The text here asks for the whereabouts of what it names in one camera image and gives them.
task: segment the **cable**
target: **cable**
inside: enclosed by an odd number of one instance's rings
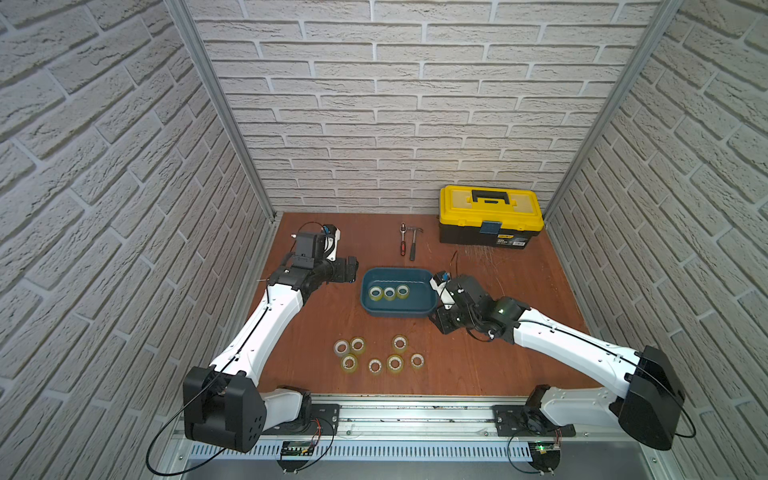
[[[336,431],[333,429],[333,424],[332,424],[331,422],[329,422],[328,420],[325,420],[325,419],[322,419],[322,418],[321,418],[320,420],[323,420],[323,421],[324,421],[325,423],[327,423],[327,424],[328,424],[328,426],[331,428],[331,443],[328,445],[328,448],[326,449],[326,451],[325,451],[325,452],[323,452],[323,454],[322,454],[320,457],[318,457],[318,458],[317,458],[317,460],[315,460],[314,462],[312,462],[312,463],[309,463],[309,464],[307,464],[307,465],[304,465],[302,468],[297,468],[297,469],[296,469],[296,471],[295,471],[294,473],[298,473],[298,472],[301,472],[302,470],[307,470],[307,469],[308,469],[309,467],[311,467],[312,465],[315,465],[315,464],[316,464],[317,462],[319,462],[319,461],[320,461],[320,460],[321,460],[321,459],[322,459],[324,456],[326,456],[326,453],[328,453],[328,451],[329,451],[329,450],[331,449],[331,447],[333,446],[333,440],[336,438]]]
[[[520,322],[520,323],[535,323],[536,325],[541,325],[541,326],[547,327],[548,329],[553,329],[552,325],[547,325],[546,323],[542,323],[542,322],[535,322],[534,320],[518,320],[518,322]],[[609,349],[606,349],[606,348],[604,348],[602,346],[599,346],[595,342],[591,342],[591,341],[589,341],[589,340],[587,340],[585,338],[582,338],[582,337],[580,337],[580,336],[578,336],[578,335],[576,335],[574,333],[568,332],[567,330],[560,330],[560,329],[557,329],[557,327],[555,327],[554,329],[556,329],[560,333],[565,333],[566,335],[570,335],[570,336],[572,336],[572,337],[574,337],[576,339],[579,339],[582,342],[589,343],[590,345],[592,345],[594,347],[597,347],[597,348],[599,348],[600,350],[603,350],[606,353],[610,353],[611,355],[613,355],[613,356],[615,356],[615,357],[617,357],[619,359],[624,360],[625,362],[629,363],[630,365],[632,365],[636,369],[640,370],[642,373],[646,374],[650,379],[652,379],[654,382],[656,382],[656,384],[658,384],[662,389],[664,389],[665,392],[669,393],[669,395],[672,398],[672,400],[677,404],[678,407],[680,407],[680,411],[683,413],[683,415],[685,415],[685,419],[688,421],[688,425],[690,425],[691,433],[689,435],[683,435],[681,433],[675,433],[675,436],[681,437],[683,439],[692,439],[693,437],[696,436],[696,426],[694,425],[694,421],[690,417],[690,415],[688,415],[688,412],[686,412],[685,409],[683,408],[683,404],[680,403],[677,400],[677,397],[675,396],[675,394],[673,394],[659,379],[657,379],[655,376],[651,375],[646,369],[644,369],[643,367],[639,366],[638,364],[636,364],[634,362],[630,362],[629,360],[625,359],[622,355],[619,355],[616,352],[612,352]]]
[[[526,472],[525,470],[521,470],[515,466],[515,463],[512,461],[512,456],[509,453],[509,446],[512,444],[512,440],[514,440],[516,436],[509,437],[509,440],[507,441],[507,462],[509,462],[509,465],[512,465],[512,468],[517,470],[520,473],[527,473],[529,475],[537,475],[539,471],[536,472]]]
[[[181,408],[179,409],[179,411],[178,411],[178,412],[176,412],[176,413],[175,413],[173,416],[171,416],[171,417],[168,419],[168,421],[167,421],[167,422],[165,422],[165,424],[164,424],[163,426],[161,426],[161,427],[160,427],[160,430],[158,430],[158,431],[157,431],[157,434],[155,434],[154,438],[152,439],[152,442],[149,444],[149,447],[147,448],[147,454],[146,454],[146,456],[144,457],[144,463],[147,465],[147,468],[149,469],[149,471],[150,471],[150,472],[152,472],[152,473],[153,473],[153,474],[155,474],[155,475],[159,475],[160,477],[175,477],[176,475],[183,475],[183,474],[185,474],[185,473],[188,473],[188,472],[192,472],[193,470],[195,470],[195,469],[197,469],[197,468],[200,468],[200,467],[202,467],[203,465],[207,464],[208,462],[210,462],[211,460],[213,460],[213,459],[214,459],[214,458],[216,458],[217,456],[221,455],[221,454],[224,452],[224,450],[226,450],[226,449],[221,449],[221,450],[219,450],[217,453],[215,453],[213,456],[211,456],[211,457],[210,457],[208,460],[206,460],[205,462],[203,462],[203,463],[200,463],[200,464],[198,464],[198,465],[195,465],[194,467],[190,467],[190,468],[187,468],[186,470],[183,470],[183,471],[181,471],[181,472],[171,472],[171,473],[163,473],[163,472],[158,472],[157,470],[155,470],[154,468],[152,468],[152,465],[150,465],[150,464],[149,464],[149,457],[150,457],[150,455],[151,455],[151,453],[152,453],[152,448],[154,447],[154,444],[157,442],[157,439],[159,439],[159,438],[160,438],[160,434],[161,434],[161,433],[162,433],[162,432],[163,432],[163,431],[164,431],[166,428],[168,428],[168,426],[169,426],[169,425],[170,425],[170,424],[171,424],[171,423],[172,423],[172,422],[173,422],[173,421],[174,421],[174,420],[175,420],[175,419],[176,419],[176,418],[177,418],[179,415],[181,415],[181,413],[184,411],[184,409],[185,409],[185,408],[187,408],[187,407],[188,407],[188,406],[189,406],[189,405],[190,405],[192,402],[194,402],[194,401],[197,399],[197,397],[199,397],[199,396],[203,395],[203,393],[204,393],[206,390],[208,390],[208,389],[210,388],[210,386],[212,386],[212,385],[214,384],[214,382],[216,382],[216,380],[219,378],[219,376],[221,376],[221,373],[222,373],[224,370],[226,370],[226,369],[227,369],[227,367],[228,367],[228,366],[229,366],[229,365],[230,365],[232,362],[234,362],[234,360],[237,358],[237,355],[238,355],[238,354],[240,354],[240,351],[243,349],[243,347],[245,347],[245,344],[246,344],[246,343],[248,342],[248,340],[250,339],[250,336],[251,336],[251,335],[253,335],[253,332],[255,332],[255,331],[256,331],[256,328],[259,326],[259,323],[261,323],[261,320],[264,318],[264,316],[266,315],[266,313],[269,311],[269,305],[270,305],[270,289],[269,289],[269,288],[267,288],[267,289],[266,289],[266,306],[264,307],[264,313],[262,313],[262,314],[261,314],[261,317],[259,317],[258,321],[256,322],[256,325],[254,325],[254,326],[253,326],[253,328],[251,329],[250,333],[248,333],[248,336],[247,336],[247,337],[245,338],[245,340],[243,341],[243,344],[242,344],[242,345],[240,345],[240,348],[238,348],[238,349],[237,349],[237,351],[235,352],[235,354],[234,354],[234,355],[232,355],[232,358],[230,359],[230,361],[229,361],[229,362],[227,362],[227,364],[226,364],[226,365],[224,365],[224,368],[222,368],[220,371],[216,372],[216,375],[214,375],[214,377],[213,377],[213,378],[212,378],[212,379],[211,379],[211,380],[210,380],[210,381],[209,381],[209,382],[208,382],[208,383],[207,383],[207,384],[206,384],[206,385],[205,385],[205,386],[204,386],[202,389],[200,389],[200,391],[197,393],[197,395],[195,395],[194,397],[192,397],[192,399],[191,399],[189,402],[187,402],[186,404],[184,404],[184,406],[183,406],[183,407],[181,407]]]

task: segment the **blue plastic tray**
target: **blue plastic tray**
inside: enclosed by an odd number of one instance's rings
[[[437,292],[429,285],[432,273],[422,268],[395,268],[378,266],[368,270],[362,278],[360,303],[373,316],[419,318],[437,308]],[[408,298],[371,300],[368,289],[378,285],[383,289],[405,284],[411,289]]]

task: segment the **toolbox handle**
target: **toolbox handle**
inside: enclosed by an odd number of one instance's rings
[[[494,192],[493,190],[473,190],[472,201],[478,201],[478,198],[497,198],[503,200],[505,204],[509,205],[509,195],[507,192]]]

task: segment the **toolbox latch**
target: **toolbox latch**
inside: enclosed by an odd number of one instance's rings
[[[502,229],[502,222],[483,222],[480,224],[480,233],[490,233],[492,235],[498,235],[498,232]]]

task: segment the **yellow toolbox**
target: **yellow toolbox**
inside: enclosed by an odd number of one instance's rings
[[[440,190],[440,243],[525,248],[544,228],[529,190],[448,185]]]

